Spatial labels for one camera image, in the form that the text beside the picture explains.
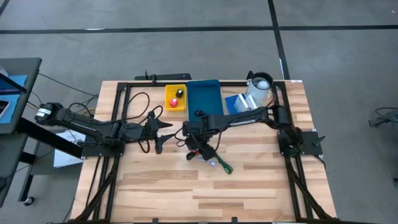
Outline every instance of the yellow tray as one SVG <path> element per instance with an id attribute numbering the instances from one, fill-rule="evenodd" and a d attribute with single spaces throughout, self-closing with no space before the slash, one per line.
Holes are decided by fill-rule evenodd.
<path id="1" fill-rule="evenodd" d="M 175 96 L 175 93 L 179 89 L 183 91 L 181 98 Z M 178 105 L 176 107 L 170 106 L 170 100 L 172 100 L 172 98 L 176 98 L 178 100 Z M 166 85 L 164 108 L 168 111 L 184 111 L 187 108 L 187 87 L 185 85 Z"/>

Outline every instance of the wheel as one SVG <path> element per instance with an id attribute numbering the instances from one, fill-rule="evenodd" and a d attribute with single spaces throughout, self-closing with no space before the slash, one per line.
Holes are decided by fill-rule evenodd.
<path id="1" fill-rule="evenodd" d="M 25 206 L 32 205 L 34 201 L 35 201 L 35 198 L 33 198 L 33 197 L 28 197 L 28 198 L 25 200 L 24 205 L 25 205 Z"/>

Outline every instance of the table leg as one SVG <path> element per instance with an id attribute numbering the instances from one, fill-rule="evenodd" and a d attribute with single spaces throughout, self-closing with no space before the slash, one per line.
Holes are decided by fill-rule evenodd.
<path id="1" fill-rule="evenodd" d="M 27 152 L 22 152 L 19 157 L 19 162 L 24 162 L 26 164 L 33 164 L 35 162 L 36 156 Z"/>
<path id="2" fill-rule="evenodd" d="M 40 144 L 36 144 L 36 147 L 35 147 L 35 150 L 34 150 L 33 154 L 22 152 L 22 155 L 19 158 L 19 160 L 21 162 L 24 162 L 24 161 L 22 161 L 23 157 L 32 159 L 32 156 L 33 156 L 33 161 L 32 162 L 31 161 L 27 161 L 29 163 L 29 167 L 27 169 L 27 173 L 26 173 L 26 176 L 25 176 L 24 184 L 22 184 L 22 189 L 21 189 L 21 192 L 20 192 L 19 197 L 18 197 L 18 202 L 25 202 L 27 197 L 28 197 L 30 185 L 32 184 L 32 181 L 33 181 L 33 175 L 30 174 L 30 173 L 32 172 L 33 163 L 34 163 L 35 158 L 36 158 L 35 155 L 37 154 L 37 151 L 39 150 L 39 145 Z"/>
<path id="3" fill-rule="evenodd" d="M 16 131 L 18 133 L 26 133 L 30 137 L 46 143 L 56 149 L 59 149 L 71 156 L 75 156 L 77 158 L 81 157 L 81 147 L 71 143 L 60 136 L 48 131 L 39 125 L 26 120 L 25 118 L 21 118 L 18 122 Z"/>

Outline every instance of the white container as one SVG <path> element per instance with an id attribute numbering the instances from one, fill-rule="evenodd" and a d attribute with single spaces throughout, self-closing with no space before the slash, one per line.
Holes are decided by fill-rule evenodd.
<path id="1" fill-rule="evenodd" d="M 249 73 L 251 79 L 248 81 L 246 96 L 252 96 L 257 106 L 261 106 L 265 98 L 269 96 L 269 90 L 273 85 L 272 77 L 265 72 Z"/>

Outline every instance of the red object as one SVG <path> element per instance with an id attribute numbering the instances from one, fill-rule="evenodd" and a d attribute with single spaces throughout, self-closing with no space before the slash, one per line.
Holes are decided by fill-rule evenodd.
<path id="1" fill-rule="evenodd" d="M 172 98 L 172 100 L 170 100 L 170 106 L 176 107 L 177 105 L 178 105 L 178 100 L 176 98 Z"/>

